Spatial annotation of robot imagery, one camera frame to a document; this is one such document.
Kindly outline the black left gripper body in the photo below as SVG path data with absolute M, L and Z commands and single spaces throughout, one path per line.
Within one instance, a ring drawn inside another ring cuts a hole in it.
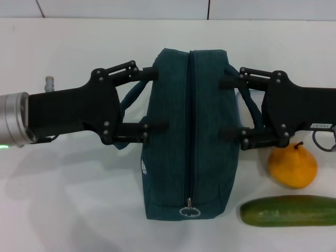
M 115 85 L 102 68 L 82 87 L 28 98 L 28 126 L 38 137 L 92 131 L 111 145 L 120 113 Z

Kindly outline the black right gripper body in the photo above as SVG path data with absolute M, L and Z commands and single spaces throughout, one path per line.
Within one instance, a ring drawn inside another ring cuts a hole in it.
M 262 102 L 266 127 L 272 139 L 265 147 L 286 147 L 297 131 L 332 131 L 335 126 L 335 89 L 301 87 L 281 70 L 262 71 L 268 86 Z

